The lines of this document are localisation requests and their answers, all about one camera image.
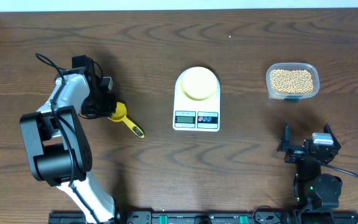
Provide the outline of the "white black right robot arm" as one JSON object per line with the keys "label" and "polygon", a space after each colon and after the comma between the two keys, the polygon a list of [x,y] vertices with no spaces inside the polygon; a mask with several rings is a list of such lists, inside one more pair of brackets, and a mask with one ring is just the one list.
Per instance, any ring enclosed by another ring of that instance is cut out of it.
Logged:
{"label": "white black right robot arm", "polygon": [[293,194],[298,207],[288,216],[293,223],[335,223],[333,210],[339,206],[341,178],[324,174],[321,167],[329,164],[341,149],[328,124],[322,133],[313,133],[301,146],[291,143],[290,127],[286,123],[278,147],[285,153],[284,161],[296,165]]}

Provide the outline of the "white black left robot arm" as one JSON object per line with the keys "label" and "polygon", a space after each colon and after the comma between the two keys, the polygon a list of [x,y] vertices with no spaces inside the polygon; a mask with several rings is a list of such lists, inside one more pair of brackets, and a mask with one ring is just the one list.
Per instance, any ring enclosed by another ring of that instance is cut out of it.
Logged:
{"label": "white black left robot arm", "polygon": [[35,56],[56,69],[57,76],[48,100],[20,118],[32,175],[65,192],[83,212],[85,223],[124,223],[114,198],[91,171],[91,147],[80,123],[81,117],[105,118],[115,112],[111,77],[97,76],[99,64],[86,55],[73,57],[71,69],[40,53]]}

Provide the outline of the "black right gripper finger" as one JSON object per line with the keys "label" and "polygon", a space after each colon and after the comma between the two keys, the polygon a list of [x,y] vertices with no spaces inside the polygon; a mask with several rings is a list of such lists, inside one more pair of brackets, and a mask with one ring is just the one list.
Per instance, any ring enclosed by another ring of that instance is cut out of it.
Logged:
{"label": "black right gripper finger", "polygon": [[333,140],[333,146],[336,148],[336,149],[341,149],[341,145],[339,143],[339,141],[336,139],[335,135],[333,134],[330,126],[328,123],[326,123],[324,125],[324,129],[323,129],[323,132],[326,133],[326,134],[330,134],[331,137],[332,137],[332,140]]}
{"label": "black right gripper finger", "polygon": [[281,136],[278,151],[287,152],[291,145],[290,127],[286,122],[283,127],[283,134]]}

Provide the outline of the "yellow measuring scoop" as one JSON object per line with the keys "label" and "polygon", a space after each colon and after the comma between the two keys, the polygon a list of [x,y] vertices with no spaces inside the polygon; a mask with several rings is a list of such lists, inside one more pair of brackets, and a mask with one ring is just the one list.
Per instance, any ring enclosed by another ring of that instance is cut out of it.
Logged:
{"label": "yellow measuring scoop", "polygon": [[108,119],[115,123],[123,122],[136,136],[139,138],[145,137],[143,130],[127,116],[127,108],[124,103],[117,102],[115,112]]}

